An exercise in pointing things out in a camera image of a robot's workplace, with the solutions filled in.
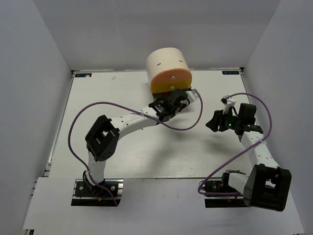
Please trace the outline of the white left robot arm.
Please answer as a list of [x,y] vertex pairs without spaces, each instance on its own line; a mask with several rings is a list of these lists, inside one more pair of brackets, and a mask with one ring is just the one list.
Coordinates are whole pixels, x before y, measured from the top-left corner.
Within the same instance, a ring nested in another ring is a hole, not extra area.
[[131,111],[130,114],[117,118],[100,116],[85,137],[89,152],[89,169],[84,177],[88,181],[87,190],[92,195],[99,195],[103,191],[106,161],[113,156],[121,138],[169,121],[198,98],[192,88],[176,90],[167,97],[156,99],[138,112]]

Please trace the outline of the cream round drawer container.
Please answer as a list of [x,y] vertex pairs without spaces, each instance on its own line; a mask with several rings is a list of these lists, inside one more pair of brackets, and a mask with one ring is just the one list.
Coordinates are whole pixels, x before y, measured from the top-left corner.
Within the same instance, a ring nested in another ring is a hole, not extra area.
[[152,94],[191,87],[191,71],[182,52],[174,47],[153,51],[146,59],[146,73]]

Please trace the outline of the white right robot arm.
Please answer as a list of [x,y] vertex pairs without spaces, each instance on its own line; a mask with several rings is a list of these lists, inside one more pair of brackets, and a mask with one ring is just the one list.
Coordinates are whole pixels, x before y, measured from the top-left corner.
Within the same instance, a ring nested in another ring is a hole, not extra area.
[[233,105],[216,110],[206,124],[213,132],[233,130],[252,165],[249,174],[226,170],[219,179],[208,180],[202,189],[206,208],[258,207],[282,212],[291,185],[291,172],[283,169],[272,157],[263,141],[263,130],[255,124],[255,105],[242,103],[239,113]]

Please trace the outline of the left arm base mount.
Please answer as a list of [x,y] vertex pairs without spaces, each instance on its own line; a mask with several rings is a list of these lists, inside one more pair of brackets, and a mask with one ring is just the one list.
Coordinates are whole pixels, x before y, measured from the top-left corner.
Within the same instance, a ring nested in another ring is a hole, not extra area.
[[76,179],[72,194],[71,206],[82,207],[115,207],[118,206],[123,192],[123,179],[107,179],[105,186],[114,196],[116,203],[107,190],[93,186],[92,190],[83,179]]

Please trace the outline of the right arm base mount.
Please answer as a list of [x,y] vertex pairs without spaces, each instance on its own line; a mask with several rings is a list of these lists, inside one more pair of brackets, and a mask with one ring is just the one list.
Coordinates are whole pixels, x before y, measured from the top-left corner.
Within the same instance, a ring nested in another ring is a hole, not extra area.
[[200,189],[204,193],[206,208],[246,208],[244,197],[226,186],[220,178],[207,181]]

